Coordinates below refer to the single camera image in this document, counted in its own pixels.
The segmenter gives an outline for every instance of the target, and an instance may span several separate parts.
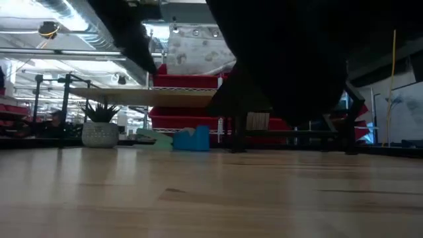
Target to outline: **blue container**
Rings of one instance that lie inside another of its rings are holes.
[[[192,136],[187,131],[175,133],[173,136],[173,149],[189,151],[209,151],[209,127],[197,126],[196,131]]]

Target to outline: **metal frame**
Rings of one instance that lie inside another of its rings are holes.
[[[196,88],[184,88],[184,87],[150,87],[150,90],[168,90],[168,91],[184,91],[184,92],[212,92],[217,89],[196,89]]]
[[[45,50],[37,48],[0,48],[0,56],[16,59],[42,60],[114,60],[126,61],[127,57],[120,52],[90,50]],[[153,58],[165,58],[166,54],[152,53]]]
[[[60,83],[65,83],[65,85],[64,85],[64,92],[63,92],[63,104],[61,106],[61,111],[62,111],[63,115],[65,115],[61,119],[61,131],[62,131],[62,134],[61,134],[60,140],[63,141],[64,135],[65,135],[64,134],[64,129],[65,129],[64,126],[65,126],[65,123],[66,123],[67,104],[69,102],[69,93],[70,93],[71,83],[73,81],[84,82],[84,83],[87,84],[87,88],[88,89],[90,87],[95,87],[95,88],[98,88],[99,89],[100,87],[98,87],[96,85],[93,85],[91,83],[91,80],[82,79],[82,78],[80,78],[78,76],[75,76],[75,75],[72,75],[70,73],[66,74],[66,76],[64,78],[59,78],[59,79],[43,79],[43,75],[36,75],[35,76],[35,81],[37,82],[37,86],[36,86],[36,89],[35,89],[35,102],[34,102],[34,112],[33,112],[33,115],[32,115],[32,123],[36,123],[36,120],[37,120],[38,101],[39,101],[39,96],[40,96],[40,86],[41,86],[41,83],[43,81],[57,81],[57,82],[60,82]],[[86,109],[88,109],[88,105],[89,105],[89,100],[86,99],[86,101],[85,101],[85,108]],[[87,115],[85,115],[85,117],[84,117],[84,122],[86,122],[86,121],[87,121]]]
[[[180,132],[183,129],[176,129],[176,128],[153,128],[153,131],[159,132],[159,133],[177,133]],[[219,130],[209,130],[210,135],[219,135]]]
[[[231,136],[233,153],[245,151],[245,137],[246,136],[282,136],[282,137],[305,137],[305,138],[321,138],[321,150],[328,151],[328,138],[338,139],[340,148],[348,155],[357,154],[356,139],[355,139],[355,120],[358,117],[362,106],[364,105],[364,98],[361,94],[349,83],[346,82],[345,91],[352,99],[351,107],[345,110],[347,117],[345,124],[340,131],[337,131],[330,121],[328,115],[322,115],[322,127],[320,130],[284,130],[284,131],[249,131],[245,126],[247,123],[247,113],[243,115],[232,115],[231,123],[234,133]],[[225,124],[228,122],[228,117],[225,117]],[[224,125],[224,144],[228,145],[228,127]]]

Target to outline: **black object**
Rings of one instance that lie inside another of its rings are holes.
[[[355,119],[358,117],[362,106],[364,105],[364,98],[357,90],[349,83],[345,83],[345,91],[352,99],[352,104],[348,110],[343,113],[347,114],[343,126],[337,131],[327,115],[320,115],[318,118],[318,130],[300,130],[300,131],[248,131],[246,130],[247,113],[248,112],[269,112],[271,111],[270,104],[266,100],[266,96],[260,92],[260,89],[254,86],[254,81],[249,77],[245,71],[240,71],[239,63],[235,65],[232,72],[229,74],[227,80],[223,82],[222,86],[214,94],[211,102],[208,104],[207,111],[210,116],[231,117],[231,145],[232,152],[243,152],[245,150],[246,136],[278,136],[278,137],[305,137],[305,138],[320,138],[320,147],[323,151],[329,150],[328,139],[332,138],[338,144],[338,148],[342,148],[347,154],[356,154],[356,139],[355,139]],[[301,110],[308,110],[308,106],[300,108]],[[228,127],[224,126],[224,134],[227,135]]]
[[[70,92],[70,84],[72,83],[73,80],[76,81],[80,81],[80,82],[84,82],[87,84],[87,87],[89,88],[90,86],[96,87],[98,88],[96,85],[91,84],[90,80],[85,80],[82,79],[78,76],[72,75],[70,73],[68,73],[64,78],[60,78],[60,79],[43,79],[43,75],[36,75],[35,76],[35,81],[37,82],[37,88],[36,88],[36,94],[35,94],[35,102],[34,102],[34,114],[33,114],[33,118],[32,118],[32,124],[36,123],[36,118],[37,118],[37,110],[38,110],[38,99],[40,96],[40,85],[43,81],[57,81],[60,83],[64,83],[64,94],[63,94],[63,104],[62,104],[62,109],[61,109],[61,124],[60,124],[60,130],[62,132],[62,136],[60,137],[60,140],[62,141],[65,137],[65,121],[66,121],[66,115],[67,115],[67,103],[69,100],[69,92]]]
[[[5,81],[6,81],[6,75],[3,73],[3,70],[0,66],[0,89],[5,88]]]
[[[418,2],[411,0],[207,4],[243,70],[293,126],[329,112],[337,103],[346,80],[345,62],[355,53],[382,42],[391,52],[394,29],[410,38],[421,36],[423,29]],[[260,25],[257,34],[250,19],[266,19],[268,24]],[[267,54],[264,41],[272,45]]]
[[[403,139],[401,144],[403,148],[423,149],[423,139]]]
[[[120,134],[125,132],[125,126],[118,126],[118,131]]]
[[[125,85],[126,84],[126,78],[125,78],[125,76],[119,76],[118,84],[120,84],[120,85]]]
[[[45,21],[38,29],[38,33],[45,39],[54,39],[58,35],[59,24],[52,21]]]
[[[156,73],[153,58],[149,51],[149,37],[141,24],[145,16],[134,13],[127,2],[121,0],[88,0],[97,16],[113,36],[122,54],[150,73]]]
[[[423,81],[423,51],[410,56],[410,59],[416,81]]]

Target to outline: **wooden tabletop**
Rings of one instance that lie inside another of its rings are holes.
[[[214,91],[168,91],[147,89],[71,89],[71,93],[86,99],[110,104],[134,106],[168,106],[204,108],[208,105]]]
[[[0,234],[418,238],[422,171],[311,151],[0,150]]]

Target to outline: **ceiling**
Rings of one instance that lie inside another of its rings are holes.
[[[80,38],[79,34],[69,32],[68,27],[62,25],[60,34],[53,40],[42,38],[36,31],[45,21],[57,22],[58,19],[51,11],[37,4],[33,0],[1,0],[0,4],[0,48],[35,49],[43,44],[46,50],[95,50],[91,45]],[[167,41],[169,26],[161,25],[159,28],[150,25],[160,37],[156,40],[159,46],[161,41]],[[66,73],[72,73],[83,79],[88,79],[101,88],[142,88],[139,81],[132,77],[131,69],[121,66],[122,60],[98,60],[98,58],[85,57],[83,60],[75,56],[60,57],[60,59],[43,59],[37,55],[21,56],[19,58],[1,54],[0,60],[10,60],[16,70],[14,96],[28,102],[34,100],[33,90],[36,88],[35,75],[43,74],[44,78],[57,79]],[[126,77],[126,84],[118,84],[118,76]],[[86,87],[84,83],[73,82],[71,87]],[[45,114],[61,108],[63,98],[63,84],[57,82],[43,82],[40,91],[40,114]],[[78,104],[85,99],[69,96],[69,116],[75,117],[81,110]],[[142,124],[142,113],[128,110],[124,107],[131,125]]]

